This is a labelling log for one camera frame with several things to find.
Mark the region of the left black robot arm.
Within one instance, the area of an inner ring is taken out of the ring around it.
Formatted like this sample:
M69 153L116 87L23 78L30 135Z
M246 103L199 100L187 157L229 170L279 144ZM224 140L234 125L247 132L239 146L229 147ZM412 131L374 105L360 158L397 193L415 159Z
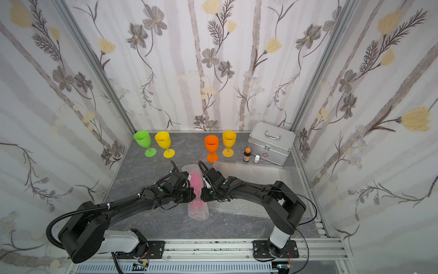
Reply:
M196 197L189 173L173 166L170 173L137 194L114 202L85 202L77 210L64 213L46 228L48 241L68 253L74 263L83 263L99 253L110 253L113 260L140 259L153 250L147 238L135 228L112 231L110 228L138 213L163 208L168 203L190 203Z

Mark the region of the green plastic wine glass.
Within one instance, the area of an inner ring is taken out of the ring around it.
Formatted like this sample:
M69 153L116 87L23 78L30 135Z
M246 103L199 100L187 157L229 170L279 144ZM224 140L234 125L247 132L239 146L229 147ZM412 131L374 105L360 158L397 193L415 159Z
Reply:
M134 139L136 140L137 144L141 146L142 148L145 148L145 156L150 158L156 155L157 151L155 148L151 148L152 139L150 137L150 134L146 130L140 130L134 134Z

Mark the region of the yellow glass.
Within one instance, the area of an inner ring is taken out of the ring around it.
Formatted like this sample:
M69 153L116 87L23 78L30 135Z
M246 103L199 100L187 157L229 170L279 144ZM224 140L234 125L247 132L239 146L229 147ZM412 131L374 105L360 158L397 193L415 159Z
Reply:
M167 131L158 132L155 135L155 140L160 148L164 149L163 156L165 158L173 158L175 155L175 151L170 148L171 146L171 137Z

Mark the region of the amber glass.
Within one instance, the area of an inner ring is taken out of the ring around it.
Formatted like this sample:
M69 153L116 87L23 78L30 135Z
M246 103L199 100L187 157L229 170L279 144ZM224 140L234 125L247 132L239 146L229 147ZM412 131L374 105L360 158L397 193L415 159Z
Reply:
M235 145L237 139L237 134L234 131L225 131L222 134L223 144L225 149L223 150L223 155L227 158L231 158L234 155L232 147Z

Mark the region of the pink glass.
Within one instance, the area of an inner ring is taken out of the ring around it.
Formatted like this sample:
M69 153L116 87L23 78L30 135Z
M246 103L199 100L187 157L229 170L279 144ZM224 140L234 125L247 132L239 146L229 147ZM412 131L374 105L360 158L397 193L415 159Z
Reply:
M198 221L209 218L209 208L207 203L201 199L202 188L205 186L201 170L197 164L188 164L182 168L189 173L190 186L193 187L196 197L188 204L188 216Z

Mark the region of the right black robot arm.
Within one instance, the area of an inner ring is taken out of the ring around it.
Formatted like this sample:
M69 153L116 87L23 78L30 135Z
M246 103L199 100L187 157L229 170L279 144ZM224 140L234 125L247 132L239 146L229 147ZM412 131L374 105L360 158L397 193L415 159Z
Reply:
M268 253L267 261L287 255L287 242L303 224L302 218L307 210L303 201L306 197L294 193L284 182L274 184L255 184L237 177L225 178L214 168L198 161L203 179L207 186L202 188L201 200L208 202L230 202L241 199L258 204L264 208L274 224L271 235L264 247L253 249L253 257L261 258L262 250Z

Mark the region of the orange glass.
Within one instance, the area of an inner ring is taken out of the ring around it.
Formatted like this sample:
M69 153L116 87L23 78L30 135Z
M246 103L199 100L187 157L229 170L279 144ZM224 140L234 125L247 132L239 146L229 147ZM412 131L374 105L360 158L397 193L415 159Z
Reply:
M218 161L219 156L216 154L216 151L219 148L219 138L214 135L209 135L204 139L206 150L209 152L207 156L207 161L210 163L214 163Z

